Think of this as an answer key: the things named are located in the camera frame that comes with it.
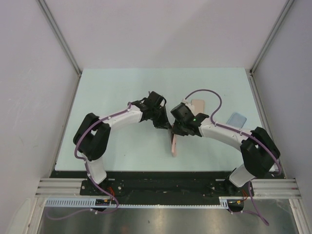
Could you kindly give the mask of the right aluminium side rail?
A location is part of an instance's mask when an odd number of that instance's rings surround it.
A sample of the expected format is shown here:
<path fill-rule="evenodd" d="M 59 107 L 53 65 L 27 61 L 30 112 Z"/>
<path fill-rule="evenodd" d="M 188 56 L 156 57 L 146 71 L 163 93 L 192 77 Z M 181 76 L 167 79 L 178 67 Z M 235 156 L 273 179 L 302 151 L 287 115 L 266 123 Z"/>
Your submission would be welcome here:
<path fill-rule="evenodd" d="M 268 135 L 271 137 L 272 141 L 275 143 L 274 137 L 272 135 L 271 128 L 269 126 L 267 115 L 265 113 L 265 108 L 264 108 L 263 102 L 261 100 L 259 90 L 258 90 L 258 88 L 256 86 L 256 82 L 255 82 L 254 76 L 250 72 L 249 69 L 246 69 L 245 72 L 246 72 L 246 75 L 247 75 L 247 78 L 248 78 L 248 81 L 249 81 L 249 84 L 250 84 L 250 88 L 251 88 L 251 91 L 252 91 L 252 94 L 253 94 L 253 97 L 254 97 L 254 101 L 255 101 L 255 104 L 256 104 L 256 108 L 257 108 L 257 111 L 258 111 L 258 115 L 259 115 L 262 127 L 267 131 Z"/>

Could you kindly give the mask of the aluminium corner post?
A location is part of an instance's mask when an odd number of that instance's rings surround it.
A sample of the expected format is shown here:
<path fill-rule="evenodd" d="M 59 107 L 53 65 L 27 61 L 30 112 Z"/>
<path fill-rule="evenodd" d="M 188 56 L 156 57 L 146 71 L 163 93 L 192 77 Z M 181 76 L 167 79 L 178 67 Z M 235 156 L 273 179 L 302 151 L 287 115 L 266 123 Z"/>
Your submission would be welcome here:
<path fill-rule="evenodd" d="M 278 31 L 281 29 L 286 17 L 288 16 L 288 13 L 292 9 L 293 5 L 296 3 L 296 0 L 287 0 L 279 13 L 275 23 L 273 24 L 272 29 L 270 30 L 263 46 L 261 47 L 255 61 L 253 62 L 251 68 L 249 69 L 249 72 L 251 75 L 255 73 L 258 66 L 260 65 L 262 59 L 264 58 L 266 52 L 268 51 L 269 47 L 273 43 L 273 40 L 277 36 Z"/>
<path fill-rule="evenodd" d="M 65 56 L 69 60 L 72 68 L 74 69 L 77 76 L 80 78 L 82 74 L 82 70 L 79 67 L 77 60 L 74 57 L 72 50 L 70 49 L 69 44 L 67 43 L 55 17 L 53 16 L 52 11 L 50 10 L 47 2 L 45 0 L 36 0 L 40 10 L 42 11 L 48 25 L 50 26 L 53 34 L 55 35 L 61 49 L 63 50 Z"/>

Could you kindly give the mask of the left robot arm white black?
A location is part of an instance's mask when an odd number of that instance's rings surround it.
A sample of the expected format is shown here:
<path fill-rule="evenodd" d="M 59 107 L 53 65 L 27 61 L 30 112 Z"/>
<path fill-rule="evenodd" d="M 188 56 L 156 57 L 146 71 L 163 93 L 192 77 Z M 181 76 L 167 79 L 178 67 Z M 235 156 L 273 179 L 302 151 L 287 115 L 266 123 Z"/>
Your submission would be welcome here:
<path fill-rule="evenodd" d="M 156 129 L 171 129 L 166 103 L 163 96 L 152 91 L 148 97 L 128 102 L 127 108 L 117 113 L 102 118 L 94 113 L 85 116 L 73 138 L 74 156 L 83 160 L 87 176 L 92 181 L 90 188 L 93 192 L 102 195 L 108 189 L 105 181 L 107 173 L 101 158 L 112 131 L 147 120 L 152 121 Z"/>

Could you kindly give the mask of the gold pink smartphone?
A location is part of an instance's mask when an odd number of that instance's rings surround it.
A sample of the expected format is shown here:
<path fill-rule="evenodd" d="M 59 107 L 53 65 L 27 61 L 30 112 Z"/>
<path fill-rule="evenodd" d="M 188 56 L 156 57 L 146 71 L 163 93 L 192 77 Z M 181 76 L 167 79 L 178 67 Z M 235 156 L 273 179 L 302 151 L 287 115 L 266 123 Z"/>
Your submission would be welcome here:
<path fill-rule="evenodd" d="M 205 102 L 201 99 L 192 99 L 191 104 L 194 107 L 194 115 L 205 112 Z"/>

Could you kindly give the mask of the right aluminium corner post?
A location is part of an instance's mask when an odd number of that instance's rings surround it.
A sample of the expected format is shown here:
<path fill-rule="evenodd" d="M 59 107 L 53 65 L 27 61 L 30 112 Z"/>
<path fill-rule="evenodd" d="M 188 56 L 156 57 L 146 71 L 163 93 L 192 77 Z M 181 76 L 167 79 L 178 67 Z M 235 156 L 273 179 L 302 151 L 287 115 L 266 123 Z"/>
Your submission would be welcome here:
<path fill-rule="evenodd" d="M 296 0 L 287 0 L 279 13 L 275 23 L 273 24 L 272 29 L 270 30 L 263 46 L 261 47 L 255 61 L 253 62 L 251 68 L 249 69 L 249 72 L 251 75 L 255 73 L 258 66 L 260 65 L 262 59 L 264 58 L 266 52 L 268 51 L 269 47 L 273 43 L 273 40 L 277 36 L 278 31 L 281 29 L 286 17 L 288 16 L 288 13 L 292 9 L 293 5 L 296 3 Z"/>

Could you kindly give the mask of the left aluminium corner post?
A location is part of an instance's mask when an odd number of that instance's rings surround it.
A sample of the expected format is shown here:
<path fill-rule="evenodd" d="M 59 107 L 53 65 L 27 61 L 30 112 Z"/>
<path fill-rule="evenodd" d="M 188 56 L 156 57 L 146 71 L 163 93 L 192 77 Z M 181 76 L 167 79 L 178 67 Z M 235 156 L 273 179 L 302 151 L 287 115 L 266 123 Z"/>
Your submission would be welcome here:
<path fill-rule="evenodd" d="M 55 35 L 61 49 L 63 50 L 65 56 L 69 60 L 72 68 L 74 69 L 77 76 L 80 78 L 82 74 L 82 70 L 79 67 L 77 60 L 74 57 L 72 50 L 70 49 L 69 44 L 67 43 L 55 17 L 53 16 L 52 11 L 50 10 L 47 2 L 45 0 L 36 0 L 40 10 L 42 11 L 48 25 L 50 26 L 53 34 Z"/>

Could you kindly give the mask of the phone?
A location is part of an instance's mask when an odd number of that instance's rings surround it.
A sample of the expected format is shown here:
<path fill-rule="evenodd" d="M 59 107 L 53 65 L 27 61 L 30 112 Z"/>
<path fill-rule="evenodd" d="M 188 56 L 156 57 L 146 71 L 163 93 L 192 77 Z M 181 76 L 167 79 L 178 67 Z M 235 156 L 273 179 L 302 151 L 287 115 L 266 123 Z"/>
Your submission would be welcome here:
<path fill-rule="evenodd" d="M 173 157 L 176 157 L 177 152 L 176 152 L 176 135 L 174 134 L 173 138 L 173 153 L 171 153 Z"/>
<path fill-rule="evenodd" d="M 247 118 L 245 116 L 241 115 L 240 113 L 234 112 L 232 113 L 226 124 L 236 128 L 243 128 L 246 121 Z"/>

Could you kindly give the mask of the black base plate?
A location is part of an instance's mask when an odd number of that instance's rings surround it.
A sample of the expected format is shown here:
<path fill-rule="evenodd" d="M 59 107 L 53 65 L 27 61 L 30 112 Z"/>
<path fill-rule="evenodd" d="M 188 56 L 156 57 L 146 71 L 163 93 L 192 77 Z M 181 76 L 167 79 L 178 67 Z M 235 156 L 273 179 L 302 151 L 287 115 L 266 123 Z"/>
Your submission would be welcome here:
<path fill-rule="evenodd" d="M 53 171 L 51 178 L 82 178 L 82 196 L 103 197 L 100 204 L 193 206 L 214 205 L 220 196 L 254 195 L 252 183 L 237 188 L 228 181 L 229 171 L 217 172 L 121 172 L 110 171 L 95 186 L 86 172 Z"/>

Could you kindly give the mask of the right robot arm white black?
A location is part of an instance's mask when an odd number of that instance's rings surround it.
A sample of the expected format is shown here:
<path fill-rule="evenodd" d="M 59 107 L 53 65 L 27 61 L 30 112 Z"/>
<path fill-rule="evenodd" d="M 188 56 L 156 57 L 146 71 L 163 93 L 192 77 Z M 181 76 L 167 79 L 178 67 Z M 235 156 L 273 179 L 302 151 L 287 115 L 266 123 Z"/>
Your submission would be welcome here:
<path fill-rule="evenodd" d="M 247 182 L 265 176 L 273 165 L 278 165 L 280 151 L 265 129 L 249 131 L 222 125 L 204 113 L 194 115 L 194 111 L 193 105 L 183 102 L 171 110 L 175 118 L 173 133 L 212 138 L 241 152 L 243 164 L 232 171 L 225 183 L 229 195 L 237 195 Z"/>

